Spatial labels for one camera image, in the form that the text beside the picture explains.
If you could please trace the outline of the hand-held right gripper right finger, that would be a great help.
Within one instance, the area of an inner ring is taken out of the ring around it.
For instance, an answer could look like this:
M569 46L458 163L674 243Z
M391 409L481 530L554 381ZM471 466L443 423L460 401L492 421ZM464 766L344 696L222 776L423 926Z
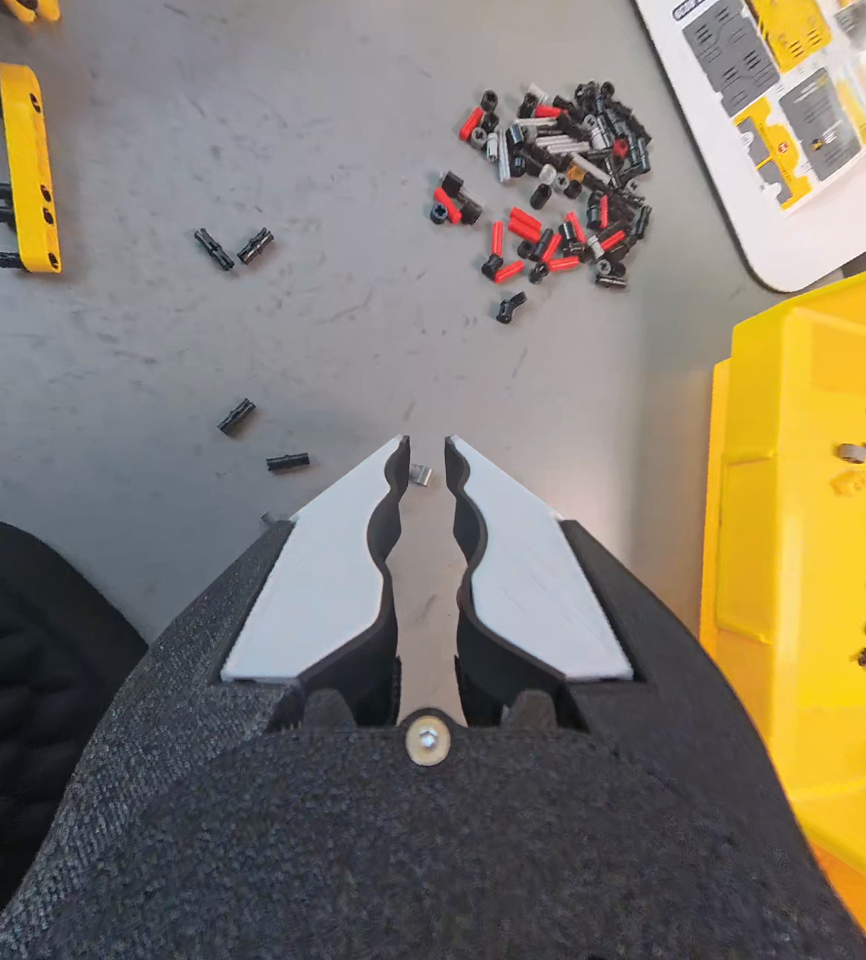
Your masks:
M452 533L465 560L454 660L463 718L498 727L538 692L584 727L572 687L634 680L634 659L563 527L565 518L457 435L444 444Z

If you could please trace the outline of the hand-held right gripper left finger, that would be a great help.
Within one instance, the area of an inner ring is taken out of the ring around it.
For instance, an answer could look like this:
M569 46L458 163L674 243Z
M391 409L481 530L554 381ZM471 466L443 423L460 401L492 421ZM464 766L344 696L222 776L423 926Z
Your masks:
M402 665L388 559L411 443L396 435L297 510L221 667L224 683L336 691L355 722L395 724Z

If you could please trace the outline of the yellow plastic bin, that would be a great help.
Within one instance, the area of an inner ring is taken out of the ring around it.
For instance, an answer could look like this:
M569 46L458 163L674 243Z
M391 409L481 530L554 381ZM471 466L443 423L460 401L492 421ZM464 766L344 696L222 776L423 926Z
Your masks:
M700 640L866 930L866 272L714 368Z

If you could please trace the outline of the black lego pins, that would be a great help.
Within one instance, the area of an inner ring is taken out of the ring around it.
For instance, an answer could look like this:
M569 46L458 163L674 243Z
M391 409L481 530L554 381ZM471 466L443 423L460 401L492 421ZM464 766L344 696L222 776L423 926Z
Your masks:
M268 228L262 227L239 249L236 254L236 260L234 260L206 229L197 229L194 232L194 239L210 259L224 272L232 271L237 262L243 266L250 265L274 243L273 233ZM228 438L236 438L242 433L244 427L249 423L255 412L255 404L250 399L243 398L223 417L217 429ZM307 452L289 453L271 457L266 460L267 471L271 474L284 474L305 470L311 465L312 459Z

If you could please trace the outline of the pile of red black lego pieces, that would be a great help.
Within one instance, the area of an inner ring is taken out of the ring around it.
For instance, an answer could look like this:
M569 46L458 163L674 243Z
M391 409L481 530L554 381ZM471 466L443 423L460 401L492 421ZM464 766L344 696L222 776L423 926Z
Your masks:
M490 218L480 273L503 295L495 320L510 326L527 303L526 285L589 272L595 287L625 291L628 260L647 237L653 207L640 190L652 171L652 136L610 81L579 83L568 96L532 83L510 116L483 90L457 137L481 157L499 186L528 186Z

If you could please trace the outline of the black bumpy cushion pad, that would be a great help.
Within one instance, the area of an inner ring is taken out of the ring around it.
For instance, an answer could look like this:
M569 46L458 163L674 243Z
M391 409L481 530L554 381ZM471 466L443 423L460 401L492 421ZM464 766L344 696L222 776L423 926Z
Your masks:
M53 547L0 521L0 912L31 868L94 729L147 649Z

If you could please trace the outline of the white book stand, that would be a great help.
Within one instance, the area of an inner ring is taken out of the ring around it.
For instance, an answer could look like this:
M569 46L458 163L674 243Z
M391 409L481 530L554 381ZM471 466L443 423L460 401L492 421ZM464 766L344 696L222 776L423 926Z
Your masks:
M796 293L866 254L866 157L817 196L784 212L762 181L671 12L678 2L635 2L727 221L751 273Z

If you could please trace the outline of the yellow grey sticker sheet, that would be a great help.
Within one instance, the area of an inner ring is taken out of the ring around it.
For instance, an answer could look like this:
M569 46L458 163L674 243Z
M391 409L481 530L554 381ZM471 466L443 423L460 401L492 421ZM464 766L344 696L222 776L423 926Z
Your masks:
M678 2L671 16L781 210L866 158L866 1Z

